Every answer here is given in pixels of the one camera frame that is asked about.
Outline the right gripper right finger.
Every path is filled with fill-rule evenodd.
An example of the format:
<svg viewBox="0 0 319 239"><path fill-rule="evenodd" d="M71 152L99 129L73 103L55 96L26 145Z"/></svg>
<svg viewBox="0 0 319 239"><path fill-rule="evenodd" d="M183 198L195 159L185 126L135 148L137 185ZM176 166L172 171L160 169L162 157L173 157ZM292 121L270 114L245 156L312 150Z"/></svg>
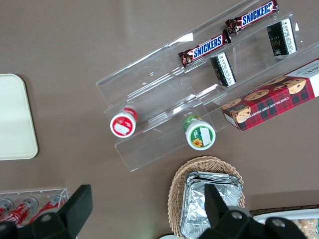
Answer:
<svg viewBox="0 0 319 239"><path fill-rule="evenodd" d="M213 184L205 185L205 211L210 222L200 239L305 239L291 221L270 217L255 221L243 208L228 207Z"/></svg>

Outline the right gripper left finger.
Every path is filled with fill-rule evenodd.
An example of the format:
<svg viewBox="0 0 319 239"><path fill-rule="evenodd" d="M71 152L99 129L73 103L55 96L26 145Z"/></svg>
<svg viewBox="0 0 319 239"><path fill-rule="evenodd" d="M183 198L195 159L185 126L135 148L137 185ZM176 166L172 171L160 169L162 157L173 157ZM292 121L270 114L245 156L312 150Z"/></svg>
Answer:
<svg viewBox="0 0 319 239"><path fill-rule="evenodd" d="M74 239L93 210L91 185L81 185L57 212L46 213L31 224L17 228L1 222L2 239Z"/></svg>

